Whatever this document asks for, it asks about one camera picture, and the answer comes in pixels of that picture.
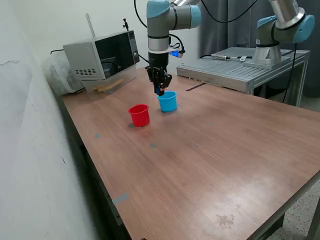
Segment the plastic cup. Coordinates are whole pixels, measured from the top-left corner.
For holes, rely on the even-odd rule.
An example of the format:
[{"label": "plastic cup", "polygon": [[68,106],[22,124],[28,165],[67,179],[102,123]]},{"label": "plastic cup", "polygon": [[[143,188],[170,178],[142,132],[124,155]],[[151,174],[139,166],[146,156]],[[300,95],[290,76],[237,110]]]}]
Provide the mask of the plastic cup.
[{"label": "plastic cup", "polygon": [[144,127],[150,123],[148,105],[138,104],[129,109],[133,125],[136,127]]},{"label": "plastic cup", "polygon": [[164,95],[157,98],[162,112],[168,113],[177,109],[177,93],[175,91],[166,91]]}]

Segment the black cable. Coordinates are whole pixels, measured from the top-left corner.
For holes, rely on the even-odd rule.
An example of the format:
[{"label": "black cable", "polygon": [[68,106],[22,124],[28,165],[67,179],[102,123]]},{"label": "black cable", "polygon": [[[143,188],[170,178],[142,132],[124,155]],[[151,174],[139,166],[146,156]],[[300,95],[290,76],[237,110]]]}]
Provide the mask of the black cable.
[{"label": "black cable", "polygon": [[206,54],[206,55],[202,55],[200,58],[202,59],[202,58],[204,58],[204,57],[212,57],[212,56],[211,56],[211,55]]},{"label": "black cable", "polygon": [[295,44],[294,44],[293,63],[292,63],[292,68],[291,68],[291,72],[290,72],[289,81],[288,81],[288,84],[287,84],[287,86],[286,86],[285,94],[284,94],[284,97],[283,97],[283,100],[282,100],[282,103],[283,103],[283,104],[285,103],[286,96],[287,96],[287,93],[288,93],[288,89],[289,89],[289,87],[290,87],[292,75],[293,75],[293,73],[294,73],[295,62],[296,62],[296,54],[297,54],[297,44],[295,43]]},{"label": "black cable", "polygon": [[185,51],[185,46],[184,46],[183,42],[181,41],[181,39],[174,34],[169,34],[169,36],[174,37],[179,41],[179,43],[181,44],[181,52],[184,54],[186,51]]},{"label": "black cable", "polygon": [[139,54],[139,57],[142,58],[143,60],[145,60],[147,63],[149,63],[149,61],[147,59],[145,59],[143,56],[141,56],[140,54]]},{"label": "black cable", "polygon": [[52,53],[54,53],[54,52],[60,52],[60,51],[64,51],[64,49],[52,50],[52,51],[50,52],[50,55],[51,55]]},{"label": "black cable", "polygon": [[[137,0],[133,0],[133,5],[134,5],[135,14],[136,14],[137,18],[139,19],[140,23],[141,23],[145,28],[148,28],[147,25],[142,21],[142,19],[141,19],[140,16],[139,16],[139,13],[138,13],[138,10],[137,10],[137,3],[136,3],[136,1],[137,1]],[[186,52],[186,51],[185,51],[185,46],[184,46],[184,44],[182,43],[181,39],[180,39],[178,36],[174,35],[174,34],[169,34],[169,36],[176,38],[176,39],[180,42],[180,44],[181,44],[181,51],[182,51],[182,53],[185,53],[185,52]]]},{"label": "black cable", "polygon": [[[202,55],[200,58],[202,59],[202,58],[204,58],[204,57],[215,57],[215,56],[206,54],[206,55]],[[233,56],[231,56],[231,57],[230,57],[230,56],[226,56],[226,59],[227,59],[227,60],[234,59],[234,58],[241,59],[242,56],[235,56],[235,57],[233,57]],[[252,56],[246,56],[246,59],[252,59],[252,58],[253,58]]]},{"label": "black cable", "polygon": [[241,14],[240,14],[239,16],[237,16],[236,18],[234,18],[234,19],[232,19],[232,20],[228,20],[228,21],[220,21],[220,20],[214,18],[214,16],[212,16],[212,14],[210,13],[209,9],[207,8],[205,2],[204,2],[203,0],[201,0],[203,6],[204,6],[204,8],[205,8],[205,10],[206,10],[207,13],[210,15],[210,17],[211,17],[213,20],[215,20],[216,22],[221,23],[221,24],[227,24],[227,23],[231,23],[231,22],[233,22],[233,21],[235,21],[235,20],[238,20],[238,19],[241,18],[243,15],[245,15],[245,13],[248,12],[248,11],[252,8],[252,6],[255,5],[255,3],[256,3],[257,1],[258,1],[258,0],[255,0],[255,1],[247,8],[247,10],[245,10],[243,13],[241,13]]},{"label": "black cable", "polygon": [[140,18],[140,16],[139,16],[139,13],[138,13],[138,10],[137,10],[136,0],[133,0],[133,4],[134,4],[135,14],[136,14],[136,16],[138,17],[140,23],[141,23],[145,28],[148,28],[147,25],[144,24],[144,22],[141,20],[141,18]]},{"label": "black cable", "polygon": [[176,44],[174,45],[169,45],[171,48],[174,48],[174,49],[178,49],[180,48],[181,44],[179,42],[177,42]]}]

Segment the blue tape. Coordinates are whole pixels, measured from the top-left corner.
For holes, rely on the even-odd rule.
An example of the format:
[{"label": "blue tape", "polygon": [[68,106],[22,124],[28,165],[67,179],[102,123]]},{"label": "blue tape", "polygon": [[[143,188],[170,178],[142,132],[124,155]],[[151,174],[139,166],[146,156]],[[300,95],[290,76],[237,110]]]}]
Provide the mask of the blue tape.
[{"label": "blue tape", "polygon": [[113,202],[114,205],[117,205],[117,204],[123,202],[124,200],[127,200],[128,198],[129,198],[128,194],[123,194],[120,197],[112,200],[112,202]]}]

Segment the aluminum workbench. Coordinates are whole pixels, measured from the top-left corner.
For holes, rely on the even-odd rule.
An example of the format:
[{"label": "aluminum workbench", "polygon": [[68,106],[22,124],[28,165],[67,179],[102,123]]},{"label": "aluminum workbench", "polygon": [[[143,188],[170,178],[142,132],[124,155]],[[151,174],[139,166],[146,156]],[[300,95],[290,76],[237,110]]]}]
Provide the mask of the aluminum workbench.
[{"label": "aluminum workbench", "polygon": [[[228,57],[254,56],[255,48],[230,47],[216,54]],[[182,63],[177,67],[177,74],[203,83],[253,95],[255,88],[291,70],[294,52],[281,50],[281,54],[291,57],[291,60],[273,70],[244,66],[241,61],[217,60],[209,56]],[[294,74],[288,90],[287,104],[300,106],[309,57],[310,51],[297,50],[296,52]]]}]

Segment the metal table leg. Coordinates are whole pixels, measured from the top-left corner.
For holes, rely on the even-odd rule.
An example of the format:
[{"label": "metal table leg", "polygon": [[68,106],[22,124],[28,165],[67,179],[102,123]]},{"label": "metal table leg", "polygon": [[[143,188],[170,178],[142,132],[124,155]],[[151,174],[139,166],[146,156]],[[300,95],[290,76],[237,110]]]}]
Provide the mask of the metal table leg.
[{"label": "metal table leg", "polygon": [[306,240],[319,240],[320,239],[320,200],[316,206],[313,220],[309,229]]},{"label": "metal table leg", "polygon": [[289,105],[300,107],[305,85],[308,60],[309,58],[306,56],[303,65],[294,67],[286,101],[286,103]]}]

